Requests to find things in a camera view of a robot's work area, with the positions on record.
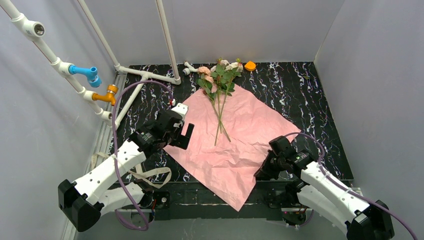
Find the pink paper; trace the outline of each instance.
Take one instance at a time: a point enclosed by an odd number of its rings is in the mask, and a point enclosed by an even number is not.
[[[271,149],[268,142],[299,129],[251,92],[238,85],[234,89],[226,99],[222,117],[231,142],[222,133],[214,146],[218,120],[208,97],[198,90],[184,101],[188,113],[183,133],[188,123],[194,124],[188,149],[164,149],[199,182],[239,211],[255,186],[255,172]]]

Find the black marble tabletop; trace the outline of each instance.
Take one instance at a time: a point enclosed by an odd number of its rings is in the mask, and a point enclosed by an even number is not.
[[[199,66],[210,68],[213,65],[194,64],[195,68]],[[174,77],[169,65],[135,65],[130,68]],[[184,68],[184,65],[178,65],[178,71],[181,73],[181,85],[166,84],[179,103],[182,103],[199,89],[196,84],[199,75],[191,73],[184,76],[182,74]],[[139,75],[128,74],[125,86],[140,81],[140,79]],[[330,172],[341,180],[353,180],[352,171],[313,62],[258,63],[255,71],[244,70],[241,77],[236,77],[234,82],[252,92],[259,100],[294,123],[302,132],[315,137],[324,146],[324,164]],[[132,90],[122,97],[121,107],[131,93]],[[168,95],[160,86],[146,84],[117,130],[118,145],[120,146],[145,121],[155,118],[158,111],[167,108],[168,104]],[[319,154],[319,149],[314,142],[302,136],[298,136],[293,141],[293,145],[299,151],[307,149],[315,156]],[[169,167],[172,170],[171,181],[197,181],[165,151],[154,154],[142,163],[142,167],[144,171]],[[280,180],[287,181],[292,177],[289,174],[282,173]],[[123,179],[126,182],[134,180],[131,179],[131,175],[124,175]],[[150,178],[153,182],[161,182],[164,179],[164,175]]]

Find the gray floor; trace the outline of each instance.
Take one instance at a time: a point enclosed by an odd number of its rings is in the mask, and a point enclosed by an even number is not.
[[[156,221],[146,232],[123,227],[114,213],[101,217],[75,240],[345,240],[338,228],[315,214],[300,230],[286,228],[264,219],[182,219]]]

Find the robotic arm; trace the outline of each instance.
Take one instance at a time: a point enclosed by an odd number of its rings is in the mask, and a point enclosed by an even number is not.
[[[285,188],[291,204],[308,206],[337,226],[348,240],[389,240],[395,235],[391,216],[368,202],[349,194],[334,182],[343,183],[328,170],[323,172],[306,150],[296,152],[284,136],[269,142],[272,151],[255,173],[256,179],[277,179],[288,171],[298,179]],[[380,200],[378,205],[388,209]]]
[[[187,149],[194,125],[189,124],[182,135],[188,106],[177,104],[171,110],[159,112],[156,120],[147,121],[132,133],[118,149],[119,175],[144,162],[166,145]],[[79,232],[91,228],[99,218],[115,209],[130,205],[124,190],[119,187],[108,190],[117,181],[115,155],[73,182],[64,180],[58,186],[59,208]],[[142,201],[146,191],[136,183],[126,186],[136,202]]]

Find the blue valve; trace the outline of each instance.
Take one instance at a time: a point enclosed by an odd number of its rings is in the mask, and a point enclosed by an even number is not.
[[[70,65],[69,73],[72,75],[82,74],[86,76],[88,84],[90,84],[90,86],[92,86],[93,88],[97,88],[98,86],[100,86],[100,84],[102,84],[102,80],[97,75],[97,67],[95,66],[91,68],[82,68],[82,67],[77,67],[75,65]]]

